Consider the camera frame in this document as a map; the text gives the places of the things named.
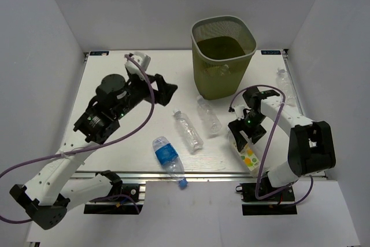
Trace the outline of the clear bottle white cap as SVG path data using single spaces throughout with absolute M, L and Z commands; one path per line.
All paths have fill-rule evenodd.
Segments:
M 230 67 L 227 64 L 209 65 L 203 69 L 203 74 L 209 78 L 219 78 L 231 74 Z

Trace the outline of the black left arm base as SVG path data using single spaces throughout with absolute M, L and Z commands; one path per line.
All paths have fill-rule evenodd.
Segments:
M 104 200 L 84 205 L 85 215 L 138 215 L 145 199 L 146 182 L 123 180 L 117 190 L 109 193 Z

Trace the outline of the square bottle yellow label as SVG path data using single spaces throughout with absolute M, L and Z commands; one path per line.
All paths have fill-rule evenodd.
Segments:
M 231 131 L 228 132 L 228 140 L 231 147 L 232 152 L 238 158 L 238 160 L 242 163 L 243 168 L 252 176 L 257 177 L 258 172 L 260 169 L 260 160 L 249 147 L 248 144 L 239 151 L 236 145 L 236 140 Z

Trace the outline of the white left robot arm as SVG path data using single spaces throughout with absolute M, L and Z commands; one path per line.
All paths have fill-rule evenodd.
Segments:
M 116 200 L 122 194 L 122 180 L 110 170 L 97 172 L 77 186 L 67 186 L 69 178 L 119 129 L 119 121 L 142 101 L 166 106 L 178 86 L 156 74 L 141 79 L 130 74 L 105 76 L 96 88 L 86 110 L 74 124 L 72 137 L 65 141 L 63 155 L 51 160 L 24 185 L 14 185 L 10 195 L 39 227 L 49 230 L 66 213 L 86 202 Z

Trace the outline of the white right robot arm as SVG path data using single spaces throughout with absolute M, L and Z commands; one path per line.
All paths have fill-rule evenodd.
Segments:
M 326 121 L 314 121 L 287 106 L 285 93 L 276 87 L 265 85 L 264 91 L 259 89 L 256 85 L 239 91 L 245 104 L 229 105 L 236 119 L 228 123 L 228 128 L 238 152 L 249 147 L 261 157 L 255 198 L 274 200 L 300 177 L 334 168 L 335 150 Z M 280 165 L 264 170 L 277 128 L 288 136 L 287 157 Z

